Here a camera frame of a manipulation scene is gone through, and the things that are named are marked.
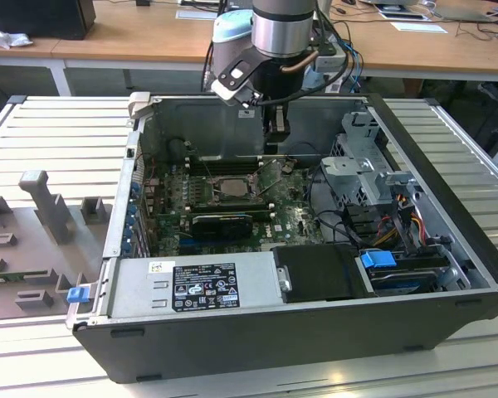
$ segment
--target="black plastic cover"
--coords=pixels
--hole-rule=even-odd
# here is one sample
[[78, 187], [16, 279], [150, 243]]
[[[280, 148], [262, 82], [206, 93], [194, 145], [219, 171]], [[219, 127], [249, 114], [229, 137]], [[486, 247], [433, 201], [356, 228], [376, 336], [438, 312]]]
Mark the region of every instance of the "black plastic cover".
[[292, 290], [283, 294], [287, 303], [366, 297], [349, 246], [280, 246], [273, 254], [276, 267], [286, 269], [290, 277]]

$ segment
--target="floor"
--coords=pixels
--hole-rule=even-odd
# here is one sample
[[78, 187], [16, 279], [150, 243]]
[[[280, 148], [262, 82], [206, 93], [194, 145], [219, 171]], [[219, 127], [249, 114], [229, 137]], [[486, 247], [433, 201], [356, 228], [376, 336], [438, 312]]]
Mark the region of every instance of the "floor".
[[[77, 95], [129, 95], [132, 90], [125, 88], [121, 70], [68, 70], [72, 86]], [[134, 90], [154, 93], [193, 94], [199, 90], [200, 72], [132, 70]], [[384, 97], [403, 97], [403, 84], [400, 79], [373, 78], [363, 82], [363, 92], [377, 92]], [[454, 82], [429, 80], [423, 89], [425, 96], [443, 103], [453, 91]], [[0, 87], [7, 95], [57, 95], [50, 71], [46, 68], [0, 66]], [[448, 111], [452, 117], [475, 137], [486, 115], [494, 110], [478, 136], [478, 143], [485, 145], [491, 131], [498, 126], [498, 104], [479, 92], [477, 82], [470, 82], [460, 97], [452, 102]], [[0, 109], [6, 102], [0, 93]]]

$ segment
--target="barcode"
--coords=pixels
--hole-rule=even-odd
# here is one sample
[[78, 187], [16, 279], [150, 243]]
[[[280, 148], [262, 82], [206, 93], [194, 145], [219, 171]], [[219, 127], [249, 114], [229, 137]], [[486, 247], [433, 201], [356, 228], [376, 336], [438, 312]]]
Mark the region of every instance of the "barcode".
[[238, 295], [237, 294], [230, 294], [228, 296], [222, 296], [222, 301], [225, 303], [226, 301], [237, 301], [238, 300]]

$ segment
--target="warning label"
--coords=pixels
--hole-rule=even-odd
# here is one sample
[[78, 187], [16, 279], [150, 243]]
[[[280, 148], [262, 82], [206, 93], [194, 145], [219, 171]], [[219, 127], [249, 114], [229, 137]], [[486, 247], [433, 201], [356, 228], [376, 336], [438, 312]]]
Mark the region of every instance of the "warning label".
[[234, 263], [173, 267], [174, 311], [235, 307], [240, 296]]

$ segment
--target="black box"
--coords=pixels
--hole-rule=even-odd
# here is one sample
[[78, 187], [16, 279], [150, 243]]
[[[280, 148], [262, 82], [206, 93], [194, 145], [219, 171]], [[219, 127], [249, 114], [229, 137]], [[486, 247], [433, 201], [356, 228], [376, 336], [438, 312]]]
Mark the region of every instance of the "black box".
[[0, 31], [82, 40], [94, 25], [93, 0], [0, 0]]

